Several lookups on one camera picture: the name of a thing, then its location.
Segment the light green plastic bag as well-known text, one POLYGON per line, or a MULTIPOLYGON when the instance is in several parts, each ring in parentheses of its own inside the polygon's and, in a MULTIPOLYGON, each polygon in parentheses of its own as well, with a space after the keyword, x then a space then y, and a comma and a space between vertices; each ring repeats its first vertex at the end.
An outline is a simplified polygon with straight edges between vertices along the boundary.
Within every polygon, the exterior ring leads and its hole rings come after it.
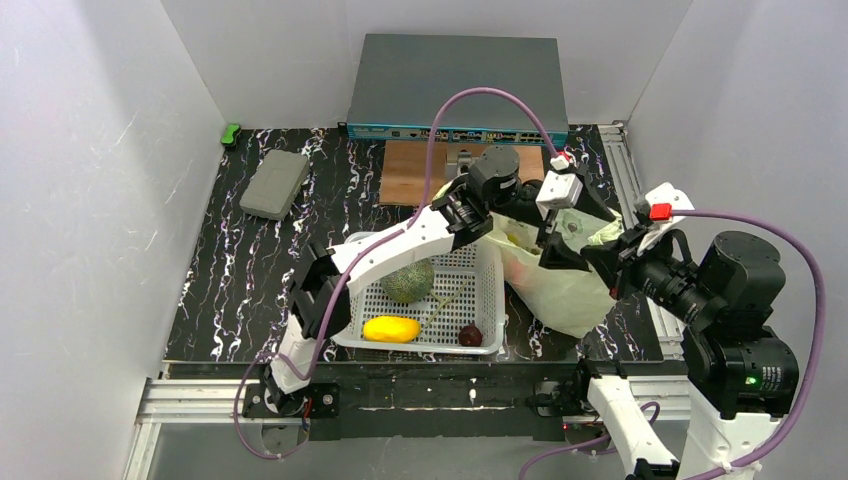
MULTIPOLYGON (((577 210, 561 210, 556 232, 575 251, 598 246, 623 232, 621 215, 612 214, 614 220, 607 222, 577 210)), ((536 319, 575 338, 604 322, 616 301, 595 271, 540 267, 541 249, 535 245, 538 228, 498 213, 493 219, 493 230, 483 242, 499 251, 504 279, 536 319)))

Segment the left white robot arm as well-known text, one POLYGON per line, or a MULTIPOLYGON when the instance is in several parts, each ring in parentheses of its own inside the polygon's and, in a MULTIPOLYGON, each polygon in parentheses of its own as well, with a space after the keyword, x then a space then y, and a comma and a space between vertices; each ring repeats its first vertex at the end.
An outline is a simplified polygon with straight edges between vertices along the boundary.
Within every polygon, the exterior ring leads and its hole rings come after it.
POLYGON ((613 220, 588 175, 565 154, 553 153, 543 180, 523 182, 519 162, 510 146, 488 147, 412 218, 359 243, 309 246, 289 289, 282 343, 262 373, 277 412, 303 401, 325 341, 351 322, 351 299, 416 262, 473 244, 492 231, 495 214, 537 227, 543 267, 588 270, 580 254, 554 234, 556 216, 564 210, 613 220))

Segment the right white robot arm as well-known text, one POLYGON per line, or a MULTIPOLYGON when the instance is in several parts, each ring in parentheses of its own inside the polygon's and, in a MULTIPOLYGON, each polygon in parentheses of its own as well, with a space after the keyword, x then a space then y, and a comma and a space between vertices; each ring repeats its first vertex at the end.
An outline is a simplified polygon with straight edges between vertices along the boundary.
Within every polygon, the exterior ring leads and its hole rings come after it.
POLYGON ((629 478, 683 479, 715 469, 740 475, 732 456, 787 424, 800 377, 795 355, 766 324, 785 284, 779 253, 755 235, 725 231, 694 262, 680 230, 646 249, 647 234, 637 227, 582 255, 612 297, 642 293, 684 324, 691 414, 683 457, 656 437, 619 363, 581 361, 577 389, 603 420, 629 478))

